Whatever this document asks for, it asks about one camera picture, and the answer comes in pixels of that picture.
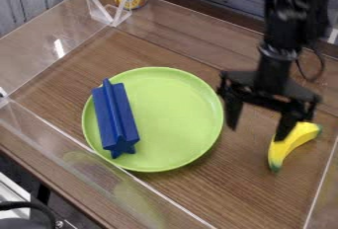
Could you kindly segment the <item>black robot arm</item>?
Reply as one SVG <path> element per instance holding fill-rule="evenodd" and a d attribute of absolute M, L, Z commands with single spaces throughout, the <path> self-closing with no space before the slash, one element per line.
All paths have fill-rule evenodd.
<path fill-rule="evenodd" d="M 276 140 L 288 138 L 296 126 L 313 119 L 318 94 L 290 78 L 305 48 L 316 49 L 328 26 L 329 0 L 265 0 L 265 37 L 260 45 L 261 60 L 254 71 L 221 72 L 218 95 L 226 105 L 230 128 L 238 125 L 246 103 L 282 114 Z"/>

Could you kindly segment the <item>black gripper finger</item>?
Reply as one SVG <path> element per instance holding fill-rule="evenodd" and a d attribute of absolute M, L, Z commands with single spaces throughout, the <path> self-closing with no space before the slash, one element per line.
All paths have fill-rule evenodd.
<path fill-rule="evenodd" d="M 233 93 L 227 93 L 225 95 L 223 101 L 226 110 L 226 122 L 229 127 L 235 130 L 242 114 L 244 101 Z"/>
<path fill-rule="evenodd" d="M 306 120 L 306 110 L 304 106 L 276 108 L 282 117 L 280 120 L 274 141 L 284 141 L 300 121 Z"/>

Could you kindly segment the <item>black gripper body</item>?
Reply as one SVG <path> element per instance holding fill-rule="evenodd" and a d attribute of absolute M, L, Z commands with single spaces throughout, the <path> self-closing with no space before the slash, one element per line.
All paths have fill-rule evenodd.
<path fill-rule="evenodd" d="M 233 93 L 242 101 L 244 105 L 250 104 L 272 111 L 276 108 L 304 106 L 306 110 L 306 120 L 313 120 L 321 96 L 288 79 L 281 88 L 270 85 L 256 86 L 256 71 L 222 71 L 221 84 L 217 94 L 223 99 L 227 93 Z"/>

